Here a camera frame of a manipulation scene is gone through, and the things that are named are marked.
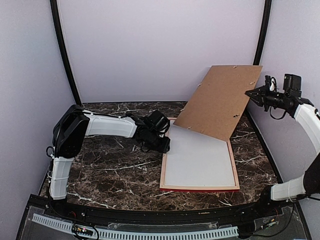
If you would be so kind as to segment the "brown cardboard backing board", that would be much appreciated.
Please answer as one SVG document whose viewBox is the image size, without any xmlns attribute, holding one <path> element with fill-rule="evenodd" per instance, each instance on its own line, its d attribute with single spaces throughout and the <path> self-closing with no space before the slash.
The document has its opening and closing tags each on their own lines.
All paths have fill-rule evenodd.
<svg viewBox="0 0 320 240">
<path fill-rule="evenodd" d="M 176 118 L 176 126 L 227 142 L 248 102 L 261 65 L 213 65 Z"/>
</svg>

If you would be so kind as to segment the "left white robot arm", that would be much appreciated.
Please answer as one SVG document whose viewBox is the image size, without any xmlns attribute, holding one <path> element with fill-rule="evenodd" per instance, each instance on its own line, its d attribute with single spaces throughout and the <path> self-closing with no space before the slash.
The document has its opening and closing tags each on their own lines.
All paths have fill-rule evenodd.
<svg viewBox="0 0 320 240">
<path fill-rule="evenodd" d="M 123 116 L 87 111 L 72 105 L 53 128 L 51 158 L 48 170 L 48 196 L 53 199 L 51 210 L 60 218 L 67 218 L 70 206 L 63 200 L 67 197 L 67 183 L 75 157 L 80 153 L 84 139 L 89 136 L 116 136 L 134 139 L 143 152 L 156 151 L 166 154 L 170 150 L 170 138 L 166 135 L 170 120 L 159 110 L 150 115 Z"/>
</svg>

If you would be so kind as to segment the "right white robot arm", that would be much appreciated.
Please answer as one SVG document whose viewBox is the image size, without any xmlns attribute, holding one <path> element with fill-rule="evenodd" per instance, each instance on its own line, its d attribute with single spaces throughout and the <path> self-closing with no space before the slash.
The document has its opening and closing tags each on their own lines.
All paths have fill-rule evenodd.
<svg viewBox="0 0 320 240">
<path fill-rule="evenodd" d="M 300 176 L 264 188 L 255 205 L 255 213 L 260 217 L 266 217 L 277 203 L 294 202 L 320 193 L 320 111 L 302 97 L 299 87 L 289 86 L 283 90 L 280 93 L 265 85 L 245 94 L 266 110 L 281 109 L 290 115 L 303 131 L 305 136 L 302 139 L 310 144 L 307 149 L 312 153 L 307 156 L 313 160 Z"/>
</svg>

